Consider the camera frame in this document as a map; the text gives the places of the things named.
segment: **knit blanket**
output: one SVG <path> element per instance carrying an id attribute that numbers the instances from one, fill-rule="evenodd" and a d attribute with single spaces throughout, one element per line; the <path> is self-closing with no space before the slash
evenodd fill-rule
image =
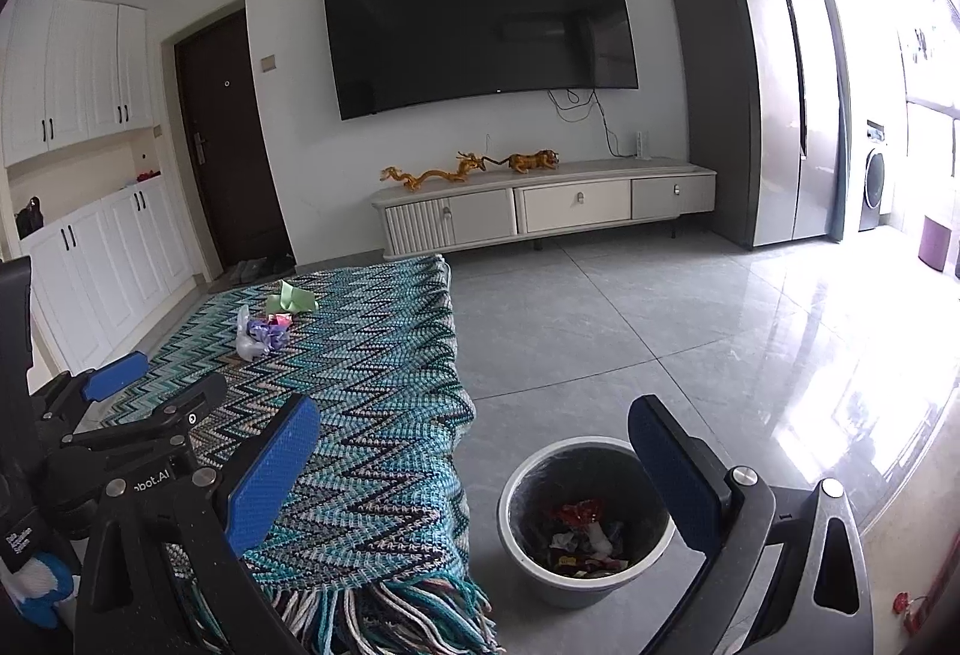
<path id="1" fill-rule="evenodd" d="M 454 367 L 448 266 L 432 256 L 292 283 L 319 309 L 295 316 L 286 348 L 253 363 L 234 349 L 237 310 L 256 316 L 277 283 L 213 295 L 104 423 L 144 418 L 217 370 L 227 400 L 190 436 L 200 463 L 219 468 L 289 394 L 308 394 L 320 441 L 265 542 L 243 556 L 277 612 L 322 655 L 497 652 L 467 574 L 469 511 L 451 458 L 475 411 Z"/>

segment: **door handle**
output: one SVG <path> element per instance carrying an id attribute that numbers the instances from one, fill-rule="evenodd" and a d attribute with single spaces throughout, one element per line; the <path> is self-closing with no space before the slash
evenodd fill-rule
<path id="1" fill-rule="evenodd" d="M 194 133 L 193 133 L 193 143 L 194 143 L 195 148 L 196 148 L 196 150 L 197 150 L 197 164 L 198 164 L 198 165 L 205 165 L 205 164 L 206 164 L 206 155 L 205 155 L 205 153 L 203 153 L 203 144 L 206 143 L 206 140 L 203 140 L 203 138 L 200 137 L 200 132 L 194 132 Z"/>

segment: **wall-mounted tv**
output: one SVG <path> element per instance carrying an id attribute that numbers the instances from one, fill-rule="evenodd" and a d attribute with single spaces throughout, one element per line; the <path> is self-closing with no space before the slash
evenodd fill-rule
<path id="1" fill-rule="evenodd" d="M 625 0 L 323 0 L 342 119 L 538 89 L 637 87 Z"/>

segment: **metal screw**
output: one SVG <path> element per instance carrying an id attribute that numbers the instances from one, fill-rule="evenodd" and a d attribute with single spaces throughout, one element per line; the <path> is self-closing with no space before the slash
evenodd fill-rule
<path id="1" fill-rule="evenodd" d="M 197 468 L 193 472 L 193 483 L 197 487 L 209 487 L 217 480 L 217 471 L 213 468 Z"/>
<path id="2" fill-rule="evenodd" d="M 107 497 L 120 497 L 127 490 L 127 482 L 123 479 L 112 479 L 107 482 Z"/>
<path id="3" fill-rule="evenodd" d="M 736 481 L 740 487 L 752 487 L 757 484 L 757 472 L 747 466 L 737 466 L 731 472 L 733 481 Z"/>
<path id="4" fill-rule="evenodd" d="M 843 497 L 843 485 L 836 479 L 824 479 L 820 486 L 830 497 Z"/>

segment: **refrigerator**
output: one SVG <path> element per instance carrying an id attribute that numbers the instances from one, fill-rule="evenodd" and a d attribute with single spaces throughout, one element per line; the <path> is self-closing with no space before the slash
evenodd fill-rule
<path id="1" fill-rule="evenodd" d="M 713 230 L 746 249 L 826 234 L 840 103 L 824 0 L 673 1 Z"/>

